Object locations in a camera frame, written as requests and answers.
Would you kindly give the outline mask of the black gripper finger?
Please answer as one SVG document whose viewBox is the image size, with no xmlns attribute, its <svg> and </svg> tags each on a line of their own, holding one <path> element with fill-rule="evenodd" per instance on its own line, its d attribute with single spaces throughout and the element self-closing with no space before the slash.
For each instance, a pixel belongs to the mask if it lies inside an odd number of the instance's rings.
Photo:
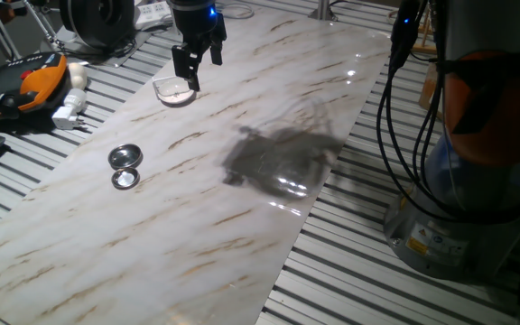
<svg viewBox="0 0 520 325">
<path fill-rule="evenodd" d="M 201 63 L 201 54 L 193 50 L 187 42 L 172 47 L 172 61 L 175 75 L 184 79 L 189 89 L 200 91 L 198 68 Z"/>
<path fill-rule="evenodd" d="M 210 56 L 214 65 L 221 66 L 223 64 L 222 48 L 223 41 L 226 40 L 226 31 L 224 27 L 217 26 L 210 35 Z"/>
</svg>

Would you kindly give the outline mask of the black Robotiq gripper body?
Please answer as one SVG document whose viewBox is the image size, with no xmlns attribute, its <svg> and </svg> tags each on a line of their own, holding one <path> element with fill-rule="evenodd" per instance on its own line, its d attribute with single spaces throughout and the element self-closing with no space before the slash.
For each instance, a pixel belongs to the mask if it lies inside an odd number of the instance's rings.
<svg viewBox="0 0 520 325">
<path fill-rule="evenodd" d="M 183 41 L 193 50 L 210 49 L 210 35 L 217 27 L 226 30 L 224 16 L 218 11 L 215 0 L 169 0 L 169 7 Z"/>
</svg>

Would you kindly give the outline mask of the person's hand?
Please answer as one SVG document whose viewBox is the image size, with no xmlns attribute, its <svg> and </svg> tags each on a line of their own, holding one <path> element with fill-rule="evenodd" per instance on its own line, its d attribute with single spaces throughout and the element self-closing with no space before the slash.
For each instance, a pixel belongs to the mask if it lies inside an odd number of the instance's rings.
<svg viewBox="0 0 520 325">
<path fill-rule="evenodd" d="M 12 1 L 0 2 L 0 20 L 3 24 L 11 22 L 16 17 Z"/>
</svg>

